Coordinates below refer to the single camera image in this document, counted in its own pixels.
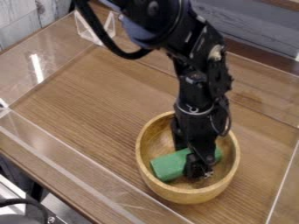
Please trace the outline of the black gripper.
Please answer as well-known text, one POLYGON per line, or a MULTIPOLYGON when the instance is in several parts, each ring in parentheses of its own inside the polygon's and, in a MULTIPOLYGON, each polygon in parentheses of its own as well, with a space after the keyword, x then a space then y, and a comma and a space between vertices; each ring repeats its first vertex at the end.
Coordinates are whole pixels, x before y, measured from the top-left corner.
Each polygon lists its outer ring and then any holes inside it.
POLYGON ((194 153, 185 156, 182 175, 188 179, 208 178, 213 175, 216 139, 228 134, 231 126, 229 107, 215 104, 204 111, 190 112, 182 105, 173 104, 170 122, 173 147, 177 151, 189 148, 194 153))

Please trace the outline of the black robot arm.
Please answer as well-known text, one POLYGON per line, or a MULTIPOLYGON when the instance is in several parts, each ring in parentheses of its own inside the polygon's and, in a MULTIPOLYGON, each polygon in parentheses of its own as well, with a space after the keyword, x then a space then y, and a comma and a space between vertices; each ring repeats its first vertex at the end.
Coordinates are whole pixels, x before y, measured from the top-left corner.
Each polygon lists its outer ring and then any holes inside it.
POLYGON ((212 174, 216 139, 229 132, 227 92, 233 78, 227 67, 224 38, 192 9, 190 0, 98 0, 122 15, 132 42, 169 57, 178 81, 170 120, 177 151, 188 149, 182 175, 197 179, 212 174))

